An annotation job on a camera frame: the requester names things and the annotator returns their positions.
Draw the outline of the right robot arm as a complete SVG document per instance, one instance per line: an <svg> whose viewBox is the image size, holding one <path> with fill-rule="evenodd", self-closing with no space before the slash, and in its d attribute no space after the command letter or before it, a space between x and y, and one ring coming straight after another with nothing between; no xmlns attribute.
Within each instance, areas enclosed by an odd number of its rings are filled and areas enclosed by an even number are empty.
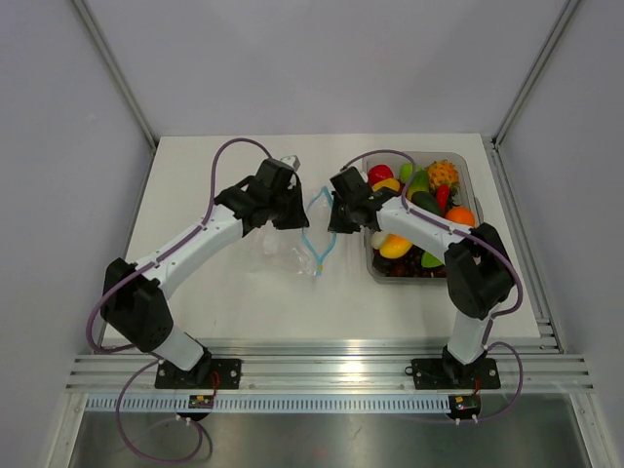
<svg viewBox="0 0 624 468"><path fill-rule="evenodd" d="M366 227L398 235L440 260L448 296L457 313L442 355L413 362L418 389L497 389L498 369L488 356L494 320L505 314L511 292L523 291L519 275L497 230L449 221L409 202L389 188L373 190L353 167L331 178L333 206L329 230L351 234Z"/></svg>

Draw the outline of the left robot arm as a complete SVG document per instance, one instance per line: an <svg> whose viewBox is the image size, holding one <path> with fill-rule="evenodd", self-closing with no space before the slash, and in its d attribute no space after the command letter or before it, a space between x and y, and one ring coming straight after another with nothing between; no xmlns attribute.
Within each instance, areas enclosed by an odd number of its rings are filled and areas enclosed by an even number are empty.
<svg viewBox="0 0 624 468"><path fill-rule="evenodd" d="M211 257L272 223L278 230L308 226L295 156L263 160L254 175L222 190L210 214L161 249L135 263L118 258L107 267L103 321L135 348L160 358L179 386L211 380L212 353L175 324L169 300Z"/></svg>

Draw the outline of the clear blue zip bag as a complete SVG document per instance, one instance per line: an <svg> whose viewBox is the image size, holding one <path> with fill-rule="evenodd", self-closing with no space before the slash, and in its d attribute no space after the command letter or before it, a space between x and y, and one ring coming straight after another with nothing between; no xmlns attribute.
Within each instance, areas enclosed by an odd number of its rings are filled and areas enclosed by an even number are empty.
<svg viewBox="0 0 624 468"><path fill-rule="evenodd" d="M323 274L337 242L337 234L328 229L333 208L329 188L323 185L316 192L305 192L303 208L310 223L308 227L279 231L268 226L253 234L253 256L257 263L308 277Z"/></svg>

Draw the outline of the green starfruit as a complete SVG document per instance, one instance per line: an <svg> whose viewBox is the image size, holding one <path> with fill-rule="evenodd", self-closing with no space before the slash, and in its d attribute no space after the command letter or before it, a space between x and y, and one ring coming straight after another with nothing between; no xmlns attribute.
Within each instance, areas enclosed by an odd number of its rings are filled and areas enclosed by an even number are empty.
<svg viewBox="0 0 624 468"><path fill-rule="evenodd" d="M434 269L443 266L444 263L434 255L424 252L421 256L421 266L427 269Z"/></svg>

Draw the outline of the yellow green pineapple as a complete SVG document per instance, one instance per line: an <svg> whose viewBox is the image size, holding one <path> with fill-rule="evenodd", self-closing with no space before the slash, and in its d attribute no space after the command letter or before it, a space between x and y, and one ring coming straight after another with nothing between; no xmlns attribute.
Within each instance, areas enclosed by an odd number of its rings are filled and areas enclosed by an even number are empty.
<svg viewBox="0 0 624 468"><path fill-rule="evenodd" d="M429 190L433 194L442 185L446 185L451 192L456 192L460 187L459 172L449 160L435 161L425 171L428 174Z"/></svg>

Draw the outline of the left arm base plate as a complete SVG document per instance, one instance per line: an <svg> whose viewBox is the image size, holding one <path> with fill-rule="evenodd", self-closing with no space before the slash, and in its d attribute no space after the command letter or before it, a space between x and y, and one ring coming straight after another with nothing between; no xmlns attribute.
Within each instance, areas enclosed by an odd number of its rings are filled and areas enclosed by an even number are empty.
<svg viewBox="0 0 624 468"><path fill-rule="evenodd" d="M211 358L194 370L181 370L165 361L158 365L154 386L162 390L237 390L241 370L239 359Z"/></svg>

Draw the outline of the yellow orange mango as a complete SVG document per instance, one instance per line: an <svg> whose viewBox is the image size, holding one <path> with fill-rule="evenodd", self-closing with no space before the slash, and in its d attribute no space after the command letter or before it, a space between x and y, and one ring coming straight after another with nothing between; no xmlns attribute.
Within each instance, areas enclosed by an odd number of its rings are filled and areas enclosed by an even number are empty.
<svg viewBox="0 0 624 468"><path fill-rule="evenodd" d="M379 253L384 258L398 259L409 252L412 242L395 235L388 234L379 248Z"/></svg>

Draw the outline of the long red chili pepper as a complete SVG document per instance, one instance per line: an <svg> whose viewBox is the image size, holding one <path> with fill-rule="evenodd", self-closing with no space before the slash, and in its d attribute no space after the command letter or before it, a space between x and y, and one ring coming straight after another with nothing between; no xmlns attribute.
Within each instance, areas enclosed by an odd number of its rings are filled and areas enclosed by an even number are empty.
<svg viewBox="0 0 624 468"><path fill-rule="evenodd" d="M447 212L449 198L450 198L449 186L446 184L441 184L437 188L437 191L436 191L436 200L443 215Z"/></svg>

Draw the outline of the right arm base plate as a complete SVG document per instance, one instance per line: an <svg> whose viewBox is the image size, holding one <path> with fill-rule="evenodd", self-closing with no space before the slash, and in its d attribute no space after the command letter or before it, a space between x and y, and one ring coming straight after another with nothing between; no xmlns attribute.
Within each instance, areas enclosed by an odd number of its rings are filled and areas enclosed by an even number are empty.
<svg viewBox="0 0 624 468"><path fill-rule="evenodd" d="M416 390L497 390L501 388L497 363L484 358L468 366L443 358L417 358L405 374L412 377Z"/></svg>

